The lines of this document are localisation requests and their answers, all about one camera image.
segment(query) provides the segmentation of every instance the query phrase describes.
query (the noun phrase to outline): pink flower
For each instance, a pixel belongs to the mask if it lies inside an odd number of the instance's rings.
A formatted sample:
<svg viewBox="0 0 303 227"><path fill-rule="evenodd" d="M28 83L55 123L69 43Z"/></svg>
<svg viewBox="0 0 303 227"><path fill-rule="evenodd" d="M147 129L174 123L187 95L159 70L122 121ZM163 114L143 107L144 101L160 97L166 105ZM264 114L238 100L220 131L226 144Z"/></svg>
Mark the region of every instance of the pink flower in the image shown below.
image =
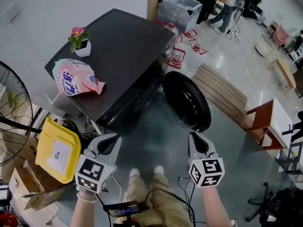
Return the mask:
<svg viewBox="0 0 303 227"><path fill-rule="evenodd" d="M82 27L75 27L71 29L71 37L78 37L84 33L84 28Z"/></svg>

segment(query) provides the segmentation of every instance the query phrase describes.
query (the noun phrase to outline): electric fan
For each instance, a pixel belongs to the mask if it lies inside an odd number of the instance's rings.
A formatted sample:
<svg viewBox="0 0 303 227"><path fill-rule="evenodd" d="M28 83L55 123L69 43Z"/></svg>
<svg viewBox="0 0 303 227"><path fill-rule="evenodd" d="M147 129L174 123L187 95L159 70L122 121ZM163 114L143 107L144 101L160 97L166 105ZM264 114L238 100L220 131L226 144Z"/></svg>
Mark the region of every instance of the electric fan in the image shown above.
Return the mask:
<svg viewBox="0 0 303 227"><path fill-rule="evenodd" d="M24 83L0 61L0 166L18 156L31 131L41 132L32 124L33 108Z"/></svg>

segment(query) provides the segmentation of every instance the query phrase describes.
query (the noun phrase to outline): khaki pants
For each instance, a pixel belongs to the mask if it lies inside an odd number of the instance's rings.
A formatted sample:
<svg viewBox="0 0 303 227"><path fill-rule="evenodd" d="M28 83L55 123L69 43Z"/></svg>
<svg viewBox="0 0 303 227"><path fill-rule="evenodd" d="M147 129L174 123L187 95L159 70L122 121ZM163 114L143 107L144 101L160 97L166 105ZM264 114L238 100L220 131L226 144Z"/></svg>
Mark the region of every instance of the khaki pants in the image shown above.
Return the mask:
<svg viewBox="0 0 303 227"><path fill-rule="evenodd" d="M161 188L172 192L167 178L163 175L154 175L152 188ZM145 183L138 176L129 179L129 187L123 202L144 201L148 193ZM132 215L132 218L141 226L167 225L168 227L192 227L188 213L184 210L179 200L161 190L151 193L147 205L150 210ZM117 218L116 223L122 223L125 218Z"/></svg>

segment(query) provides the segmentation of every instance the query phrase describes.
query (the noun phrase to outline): yellow plastic lid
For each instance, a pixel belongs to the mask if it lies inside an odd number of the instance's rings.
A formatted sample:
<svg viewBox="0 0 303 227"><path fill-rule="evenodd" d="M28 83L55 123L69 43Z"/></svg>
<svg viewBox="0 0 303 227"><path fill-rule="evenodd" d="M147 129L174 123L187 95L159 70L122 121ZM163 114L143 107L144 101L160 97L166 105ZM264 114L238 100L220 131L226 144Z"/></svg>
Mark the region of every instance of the yellow plastic lid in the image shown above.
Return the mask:
<svg viewBox="0 0 303 227"><path fill-rule="evenodd" d="M79 136L46 118L37 147L36 164L61 183L74 179L81 152Z"/></svg>

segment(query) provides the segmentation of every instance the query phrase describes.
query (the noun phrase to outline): white shoe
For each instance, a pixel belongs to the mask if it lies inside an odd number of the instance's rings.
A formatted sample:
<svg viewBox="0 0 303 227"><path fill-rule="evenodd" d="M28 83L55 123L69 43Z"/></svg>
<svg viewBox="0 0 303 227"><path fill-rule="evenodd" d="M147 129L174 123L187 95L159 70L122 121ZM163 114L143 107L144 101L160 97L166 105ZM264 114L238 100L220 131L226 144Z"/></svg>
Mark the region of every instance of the white shoe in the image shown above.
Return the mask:
<svg viewBox="0 0 303 227"><path fill-rule="evenodd" d="M140 176L140 172L137 168L133 168L129 174L129 177Z"/></svg>
<svg viewBox="0 0 303 227"><path fill-rule="evenodd" d="M163 166L157 166L153 172L155 175L164 175Z"/></svg>
<svg viewBox="0 0 303 227"><path fill-rule="evenodd" d="M213 30L216 31L217 33L221 34L221 35L224 35L224 34L225 34L225 33L222 33L222 32L220 31L220 29L217 28L217 27L213 27Z"/></svg>
<svg viewBox="0 0 303 227"><path fill-rule="evenodd" d="M212 23L210 22L210 19L207 21L207 23L208 23L209 26L214 26L214 24L212 24Z"/></svg>

